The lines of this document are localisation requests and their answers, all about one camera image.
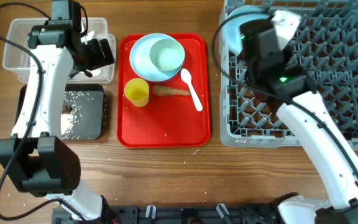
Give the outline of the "white napkin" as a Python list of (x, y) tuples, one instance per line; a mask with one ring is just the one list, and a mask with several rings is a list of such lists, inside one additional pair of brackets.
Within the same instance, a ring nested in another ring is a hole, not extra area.
[[(95, 35), (95, 31), (93, 30), (89, 31), (84, 37), (81, 38), (82, 43), (87, 44), (88, 41), (90, 41), (91, 39), (95, 39), (94, 35)], [(81, 52), (77, 59), (78, 62), (77, 68), (79, 68), (79, 61), (82, 55), (83, 55), (83, 47), (81, 46)], [(100, 68), (97, 68), (95, 70), (80, 70), (80, 71), (83, 72), (87, 77), (95, 77), (101, 73)]]

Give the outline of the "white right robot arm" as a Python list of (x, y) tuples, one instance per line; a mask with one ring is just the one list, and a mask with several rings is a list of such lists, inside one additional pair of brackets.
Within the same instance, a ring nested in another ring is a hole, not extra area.
[(316, 167), (329, 200), (284, 199), (278, 212), (284, 223), (358, 223), (358, 157), (334, 124), (314, 81), (300, 65), (287, 65), (288, 51), (278, 46), (272, 21), (259, 19), (239, 27), (247, 83), (298, 138)]

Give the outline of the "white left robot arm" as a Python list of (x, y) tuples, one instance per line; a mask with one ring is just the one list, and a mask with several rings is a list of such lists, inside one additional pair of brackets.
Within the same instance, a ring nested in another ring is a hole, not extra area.
[(114, 63), (107, 40), (82, 41), (87, 31), (80, 3), (53, 1), (45, 23), (28, 34), (29, 81), (11, 137), (0, 139), (0, 181), (10, 178), (19, 192), (58, 203), (78, 222), (118, 223), (106, 199), (82, 181), (80, 160), (62, 141), (67, 80)]

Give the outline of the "light blue bowl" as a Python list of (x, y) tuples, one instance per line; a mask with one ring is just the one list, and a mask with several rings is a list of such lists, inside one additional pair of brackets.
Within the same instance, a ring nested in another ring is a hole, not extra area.
[(259, 6), (248, 6), (244, 5), (238, 7), (237, 9), (233, 10), (227, 18), (233, 17), (237, 14), (245, 13), (245, 12), (257, 12), (257, 14), (248, 14), (239, 16), (230, 20), (226, 23), (222, 28), (222, 35), (223, 40), (228, 46), (230, 52), (235, 55), (239, 55), (242, 52), (242, 39), (241, 39), (241, 32), (240, 32), (240, 25), (246, 22), (260, 20), (260, 19), (267, 19), (269, 15)]

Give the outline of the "green bowl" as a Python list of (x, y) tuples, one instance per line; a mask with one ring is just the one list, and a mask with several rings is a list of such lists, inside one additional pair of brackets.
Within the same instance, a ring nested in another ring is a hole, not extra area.
[(150, 48), (150, 60), (164, 75), (174, 76), (185, 60), (185, 49), (175, 39), (161, 39)]

